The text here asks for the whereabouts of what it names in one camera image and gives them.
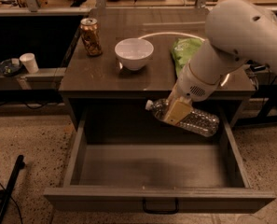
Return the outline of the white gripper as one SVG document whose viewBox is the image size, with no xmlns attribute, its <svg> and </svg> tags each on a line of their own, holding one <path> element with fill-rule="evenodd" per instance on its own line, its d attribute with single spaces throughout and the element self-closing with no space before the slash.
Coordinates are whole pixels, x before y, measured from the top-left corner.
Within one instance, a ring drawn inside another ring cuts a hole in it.
<svg viewBox="0 0 277 224">
<path fill-rule="evenodd" d="M 219 83 L 220 79 L 213 84 L 200 81 L 192 73 L 190 64 L 186 64 L 167 98 L 170 107 L 164 115 L 163 121 L 171 125 L 179 123 L 193 110 L 191 100 L 193 102 L 206 100 L 216 90 Z"/>
</svg>

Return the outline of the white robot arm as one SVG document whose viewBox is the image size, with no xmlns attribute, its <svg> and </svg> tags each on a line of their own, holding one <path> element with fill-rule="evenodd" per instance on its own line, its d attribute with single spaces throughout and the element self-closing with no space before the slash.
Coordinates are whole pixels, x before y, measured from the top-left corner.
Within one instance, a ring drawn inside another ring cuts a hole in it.
<svg viewBox="0 0 277 224">
<path fill-rule="evenodd" d="M 205 22 L 207 38 L 179 73 L 163 121 L 177 126 L 192 104 L 207 99 L 222 76 L 246 61 L 265 64 L 277 75 L 277 17 L 243 0 L 216 5 Z"/>
</svg>

